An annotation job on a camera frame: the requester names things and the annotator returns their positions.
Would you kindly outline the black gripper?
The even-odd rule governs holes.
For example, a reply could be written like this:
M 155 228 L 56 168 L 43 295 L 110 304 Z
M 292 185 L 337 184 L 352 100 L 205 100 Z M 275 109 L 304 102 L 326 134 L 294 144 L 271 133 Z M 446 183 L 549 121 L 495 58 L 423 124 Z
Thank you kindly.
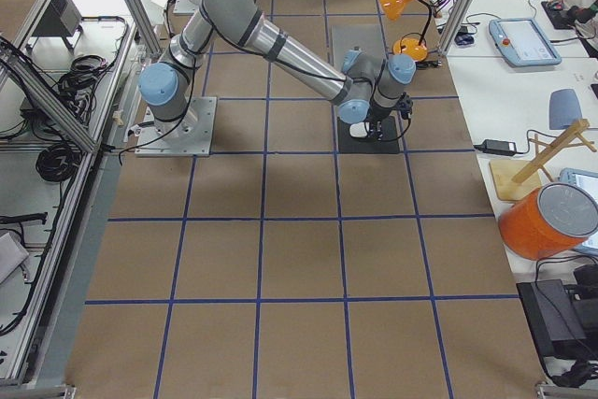
M 364 139 L 381 142 L 383 139 L 383 129 L 389 128 L 393 124 L 392 110 L 388 108 L 371 108 L 366 116 L 366 122 L 363 124 L 365 135 Z

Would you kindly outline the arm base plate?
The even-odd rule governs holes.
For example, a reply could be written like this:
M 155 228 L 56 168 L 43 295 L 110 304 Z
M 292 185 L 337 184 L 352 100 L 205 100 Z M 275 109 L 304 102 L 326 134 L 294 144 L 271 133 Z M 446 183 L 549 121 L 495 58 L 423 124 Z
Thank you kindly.
M 217 103 L 215 96 L 194 96 L 180 125 L 178 121 L 156 121 L 150 107 L 146 107 L 145 120 L 151 121 L 151 125 L 140 130 L 135 154 L 139 157 L 207 157 Z

